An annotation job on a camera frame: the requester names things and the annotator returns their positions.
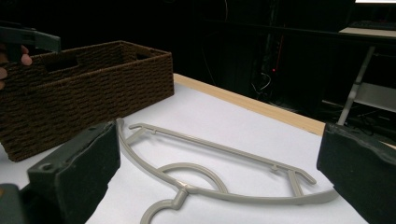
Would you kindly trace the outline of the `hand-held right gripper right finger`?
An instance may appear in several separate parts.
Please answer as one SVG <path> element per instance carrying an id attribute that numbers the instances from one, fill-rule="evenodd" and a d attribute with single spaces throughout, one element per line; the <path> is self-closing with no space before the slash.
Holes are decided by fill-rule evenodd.
<path id="1" fill-rule="evenodd" d="M 369 224 L 396 224 L 395 148 L 328 123 L 317 168 Z"/>

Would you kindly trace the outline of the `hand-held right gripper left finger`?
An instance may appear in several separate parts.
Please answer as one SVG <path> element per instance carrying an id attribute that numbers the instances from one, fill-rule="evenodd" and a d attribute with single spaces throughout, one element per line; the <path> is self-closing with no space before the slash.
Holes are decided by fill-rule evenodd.
<path id="1" fill-rule="evenodd" d="M 94 125 L 28 169 L 32 224 L 85 224 L 120 168 L 115 121 Z"/>

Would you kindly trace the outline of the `grey metal stand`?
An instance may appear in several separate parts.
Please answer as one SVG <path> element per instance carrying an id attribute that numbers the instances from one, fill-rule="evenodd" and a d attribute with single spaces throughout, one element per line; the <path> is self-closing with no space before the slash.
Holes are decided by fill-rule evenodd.
<path id="1" fill-rule="evenodd" d="M 338 125 L 345 124 L 354 103 L 368 105 L 377 109 L 396 113 L 396 89 L 362 81 L 374 54 L 375 47 L 368 48 L 359 73 L 357 74 L 348 97 L 346 98 L 346 103 L 341 115 L 337 120 Z"/>

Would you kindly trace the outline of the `brown woven basket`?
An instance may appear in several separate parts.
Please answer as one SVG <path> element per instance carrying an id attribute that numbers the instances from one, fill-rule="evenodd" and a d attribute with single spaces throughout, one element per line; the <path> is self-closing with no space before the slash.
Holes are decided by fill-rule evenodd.
<path id="1" fill-rule="evenodd" d="M 171 53 L 114 41 L 8 63 L 0 90 L 0 145 L 11 161 L 57 147 L 97 123 L 174 93 Z"/>

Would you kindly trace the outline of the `grey plastic clothes hanger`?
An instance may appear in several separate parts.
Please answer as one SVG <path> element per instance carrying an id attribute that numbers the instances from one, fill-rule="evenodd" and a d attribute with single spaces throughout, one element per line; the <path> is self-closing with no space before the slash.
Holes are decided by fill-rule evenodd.
<path id="1" fill-rule="evenodd" d="M 166 199 L 158 201 L 152 204 L 144 213 L 140 219 L 140 224 L 151 224 L 152 219 L 162 210 L 179 210 L 188 196 L 192 194 L 203 195 L 208 198 L 219 199 L 234 203 L 258 203 L 258 204 L 274 204 L 274 205 L 303 205 L 303 204 L 320 204 L 329 203 L 335 200 L 339 194 L 335 189 L 328 189 L 322 192 L 304 194 L 301 184 L 298 180 L 299 177 L 305 179 L 309 184 L 315 185 L 316 179 L 303 169 L 291 166 L 279 161 L 273 161 L 258 155 L 254 155 L 242 150 L 238 150 L 232 147 L 226 147 L 224 145 L 216 144 L 210 141 L 206 141 L 195 136 L 187 135 L 184 133 L 175 132 L 162 127 L 149 125 L 147 123 L 132 124 L 128 128 L 133 131 L 129 136 L 124 135 L 125 122 L 123 119 L 117 119 L 117 131 L 121 145 L 124 147 L 123 153 L 129 157 L 130 161 L 136 162 L 141 168 L 161 179 L 161 181 L 175 187 L 177 194 L 172 199 Z M 268 165 L 273 171 L 279 170 L 284 171 L 288 175 L 290 186 L 293 195 L 290 197 L 259 197 L 259 196 L 247 196 L 241 194 L 235 194 L 228 191 L 225 183 L 221 178 L 210 169 L 203 165 L 191 163 L 191 162 L 176 162 L 166 164 L 162 167 L 156 168 L 143 160 L 132 148 L 132 143 L 135 142 L 142 134 L 164 134 L 167 136 L 181 139 L 186 142 L 195 143 L 198 145 L 211 147 L 216 150 L 232 154 L 236 157 L 256 161 L 260 164 Z M 179 179 L 176 179 L 169 175 L 171 171 L 176 170 L 191 170 L 198 174 L 208 177 L 215 184 L 214 189 L 205 189 L 186 183 Z"/>

